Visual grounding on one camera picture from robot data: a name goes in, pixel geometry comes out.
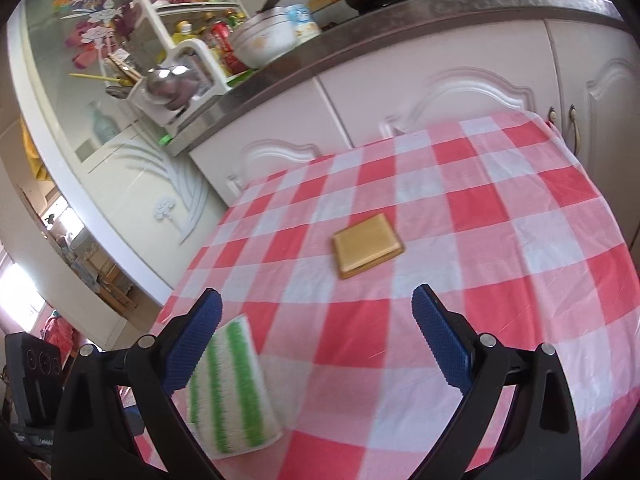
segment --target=red can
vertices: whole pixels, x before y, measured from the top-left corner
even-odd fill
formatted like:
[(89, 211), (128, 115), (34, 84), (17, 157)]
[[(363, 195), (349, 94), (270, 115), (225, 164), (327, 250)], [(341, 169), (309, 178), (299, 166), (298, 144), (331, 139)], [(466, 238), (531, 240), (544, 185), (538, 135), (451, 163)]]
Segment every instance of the red can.
[(247, 66), (242, 61), (240, 61), (233, 53), (225, 54), (225, 57), (222, 58), (222, 61), (229, 69), (229, 72), (231, 72), (231, 75), (238, 75), (245, 70), (249, 70)]
[(217, 22), (211, 27), (211, 35), (215, 38), (218, 47), (227, 54), (234, 51), (228, 41), (230, 34), (231, 27), (229, 27), (228, 23)]

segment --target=red and white checkered tablecloth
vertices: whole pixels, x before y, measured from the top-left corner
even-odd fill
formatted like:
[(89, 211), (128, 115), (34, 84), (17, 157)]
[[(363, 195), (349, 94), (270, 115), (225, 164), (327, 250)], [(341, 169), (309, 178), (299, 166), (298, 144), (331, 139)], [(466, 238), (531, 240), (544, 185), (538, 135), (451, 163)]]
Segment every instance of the red and white checkered tablecloth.
[[(331, 236), (379, 212), (406, 251), (339, 280)], [(229, 210), (154, 327), (208, 286), (223, 322), (248, 315), (285, 436), (216, 462), (228, 480), (408, 478), (461, 399), (412, 317), (421, 283), (477, 332), (556, 346), (583, 475), (593, 468), (640, 397), (640, 286), (609, 206), (558, 132), (514, 112), (318, 158), (255, 182)], [(180, 393), (175, 402), (184, 410)], [(488, 459), (509, 402), (472, 465)]]

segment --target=metal screw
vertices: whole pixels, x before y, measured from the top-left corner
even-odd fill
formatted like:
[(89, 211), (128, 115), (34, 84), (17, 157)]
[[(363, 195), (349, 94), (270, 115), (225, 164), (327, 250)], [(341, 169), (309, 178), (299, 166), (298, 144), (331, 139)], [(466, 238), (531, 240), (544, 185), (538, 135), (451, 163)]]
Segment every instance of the metal screw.
[(140, 339), (138, 339), (138, 346), (140, 348), (151, 348), (156, 342), (155, 336), (152, 335), (143, 335)]
[(82, 357), (88, 357), (89, 355), (91, 355), (92, 353), (94, 353), (94, 346), (91, 344), (86, 344), (86, 345), (82, 345), (80, 347), (80, 355)]
[(542, 343), (542, 345), (540, 345), (540, 348), (542, 348), (542, 351), (547, 355), (553, 355), (556, 353), (556, 349), (550, 343)]
[(480, 336), (480, 342), (487, 348), (493, 348), (498, 340), (491, 334), (482, 334)]

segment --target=metal countertop edge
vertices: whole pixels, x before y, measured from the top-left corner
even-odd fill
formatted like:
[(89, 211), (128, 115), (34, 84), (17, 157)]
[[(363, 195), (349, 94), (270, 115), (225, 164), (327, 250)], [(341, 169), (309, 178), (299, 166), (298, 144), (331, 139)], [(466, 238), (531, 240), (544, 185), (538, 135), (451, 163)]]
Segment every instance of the metal countertop edge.
[[(251, 79), (204, 105), (165, 148), (192, 150), (264, 102), (341, 63), (401, 41), (509, 20), (560, 19), (626, 30), (609, 0), (407, 0), (354, 18), (279, 57)], [(204, 133), (198, 123), (214, 125)]]

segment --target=dish rack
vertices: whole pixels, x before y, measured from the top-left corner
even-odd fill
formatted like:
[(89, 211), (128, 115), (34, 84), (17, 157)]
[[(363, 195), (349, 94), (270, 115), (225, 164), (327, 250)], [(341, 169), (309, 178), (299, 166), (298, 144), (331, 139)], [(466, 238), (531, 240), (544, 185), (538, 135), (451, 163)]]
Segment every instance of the dish rack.
[[(169, 110), (156, 104), (146, 91), (146, 78), (133, 87), (127, 101), (142, 110), (156, 124), (162, 126), (171, 137), (175, 137), (180, 126), (212, 97), (222, 95), (231, 89), (229, 82), (238, 77), (229, 76), (216, 57), (202, 40), (189, 39), (175, 44), (170, 30), (177, 23), (187, 20), (204, 20), (213, 14), (221, 18), (231, 10), (247, 15), (239, 0), (215, 0), (212, 2), (191, 2), (185, 4), (165, 4), (155, 6), (150, 0), (133, 0), (134, 12), (138, 15), (134, 31), (127, 42), (128, 51), (143, 70), (156, 66), (166, 68), (176, 64), (185, 65), (196, 72), (201, 85), (191, 98), (189, 106), (181, 110)], [(158, 63), (158, 57), (164, 60)]]

